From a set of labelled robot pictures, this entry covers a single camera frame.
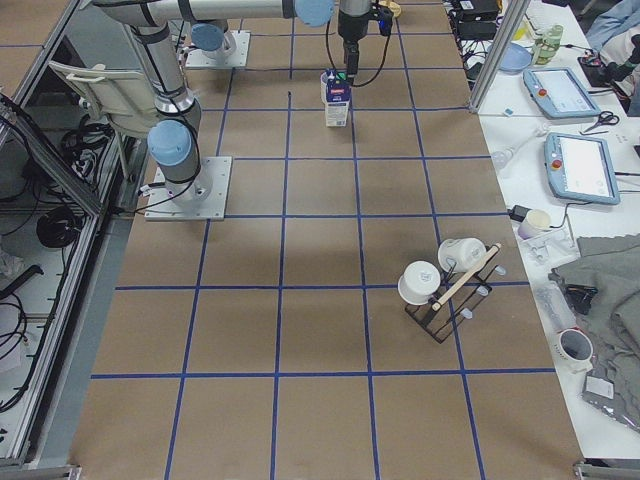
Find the metal base plate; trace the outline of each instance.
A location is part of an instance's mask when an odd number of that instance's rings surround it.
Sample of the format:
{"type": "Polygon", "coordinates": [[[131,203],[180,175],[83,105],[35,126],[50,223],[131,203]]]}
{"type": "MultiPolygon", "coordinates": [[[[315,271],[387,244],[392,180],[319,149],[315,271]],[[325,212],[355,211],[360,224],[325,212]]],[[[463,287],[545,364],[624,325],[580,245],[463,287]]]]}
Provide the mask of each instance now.
{"type": "MultiPolygon", "coordinates": [[[[209,175],[213,179],[213,187],[207,198],[193,202],[192,205],[179,205],[169,200],[162,205],[145,210],[145,218],[152,222],[223,220],[231,178],[231,163],[231,157],[204,157],[200,175],[209,175]]],[[[164,182],[164,175],[159,168],[156,170],[153,181],[164,182]]],[[[168,198],[165,188],[156,188],[151,191],[149,204],[162,202],[168,198]]]]}
{"type": "Polygon", "coordinates": [[[249,39],[251,32],[248,30],[232,31],[231,34],[236,41],[236,51],[219,62],[214,58],[207,57],[202,50],[193,50],[189,52],[187,57],[186,69],[191,70],[225,70],[231,68],[244,68],[247,66],[247,57],[249,56],[249,39]]]}

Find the scissors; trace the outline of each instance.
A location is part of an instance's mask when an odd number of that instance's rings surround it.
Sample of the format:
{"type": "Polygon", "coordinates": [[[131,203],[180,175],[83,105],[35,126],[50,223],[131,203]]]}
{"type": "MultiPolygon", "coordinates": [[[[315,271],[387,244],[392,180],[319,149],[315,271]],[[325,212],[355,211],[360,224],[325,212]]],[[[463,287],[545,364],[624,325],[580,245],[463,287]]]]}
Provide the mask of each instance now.
{"type": "Polygon", "coordinates": [[[580,133],[584,135],[585,133],[593,130],[594,128],[600,127],[602,125],[617,125],[618,123],[620,123],[619,116],[614,115],[614,113],[609,110],[604,110],[603,112],[600,113],[600,115],[598,115],[598,120],[596,121],[596,123],[594,123],[585,131],[580,133]]]}

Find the paper cup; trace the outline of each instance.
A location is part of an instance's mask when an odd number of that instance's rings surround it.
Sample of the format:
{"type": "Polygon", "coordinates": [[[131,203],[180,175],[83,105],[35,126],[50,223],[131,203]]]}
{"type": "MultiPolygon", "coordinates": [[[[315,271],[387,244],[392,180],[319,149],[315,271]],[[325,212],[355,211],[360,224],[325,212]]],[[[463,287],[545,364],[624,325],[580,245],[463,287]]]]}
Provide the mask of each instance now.
{"type": "Polygon", "coordinates": [[[593,369],[593,345],[579,328],[568,328],[553,337],[553,350],[571,373],[588,372],[593,369]]]}
{"type": "Polygon", "coordinates": [[[455,273],[462,273],[474,266],[487,249],[477,238],[448,239],[438,248],[438,262],[445,272],[453,267],[455,273]]]}
{"type": "Polygon", "coordinates": [[[523,240],[548,232],[551,217],[544,210],[529,210],[518,227],[518,236],[523,240]]]}
{"type": "Polygon", "coordinates": [[[413,262],[398,280],[398,293],[411,305],[424,305],[440,286],[440,271],[429,262],[413,262]]]}

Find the blue lid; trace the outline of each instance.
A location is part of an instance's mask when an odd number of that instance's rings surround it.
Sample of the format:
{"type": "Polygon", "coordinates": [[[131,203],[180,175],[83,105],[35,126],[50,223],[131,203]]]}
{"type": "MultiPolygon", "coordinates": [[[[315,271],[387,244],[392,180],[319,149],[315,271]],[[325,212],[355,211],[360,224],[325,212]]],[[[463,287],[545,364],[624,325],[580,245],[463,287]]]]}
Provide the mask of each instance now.
{"type": "Polygon", "coordinates": [[[531,64],[531,52],[517,43],[510,43],[502,57],[500,71],[505,73],[520,73],[531,64]]]}
{"type": "Polygon", "coordinates": [[[321,27],[333,16],[334,0],[296,0],[295,7],[305,25],[321,27]]]}
{"type": "Polygon", "coordinates": [[[191,152],[189,129],[175,120],[163,120],[149,130],[147,145],[160,165],[180,165],[191,152]]]}
{"type": "Polygon", "coordinates": [[[210,23],[196,23],[191,27],[191,40],[201,50],[213,52],[222,46],[224,32],[210,23]]]}

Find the plastic bottle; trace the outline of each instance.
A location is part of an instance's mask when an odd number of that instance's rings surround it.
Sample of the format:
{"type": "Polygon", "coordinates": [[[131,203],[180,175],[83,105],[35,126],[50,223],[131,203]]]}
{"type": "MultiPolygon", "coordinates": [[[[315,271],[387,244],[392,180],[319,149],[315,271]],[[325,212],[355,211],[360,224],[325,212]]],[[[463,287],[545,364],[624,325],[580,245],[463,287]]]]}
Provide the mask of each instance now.
{"type": "Polygon", "coordinates": [[[498,175],[500,175],[502,178],[508,178],[509,174],[507,171],[505,171],[505,167],[513,159],[513,157],[515,157],[516,153],[518,153],[518,150],[520,150],[534,138],[546,137],[548,134],[549,124],[543,123],[541,125],[538,125],[538,127],[534,130],[532,136],[523,138],[520,143],[516,144],[515,146],[505,148],[504,150],[492,152],[491,161],[493,162],[493,166],[496,169],[496,173],[498,173],[498,175]]]}
{"type": "Polygon", "coordinates": [[[554,25],[547,30],[541,38],[536,40],[533,46],[533,63],[536,65],[546,65],[560,48],[562,40],[562,25],[554,25]]]}

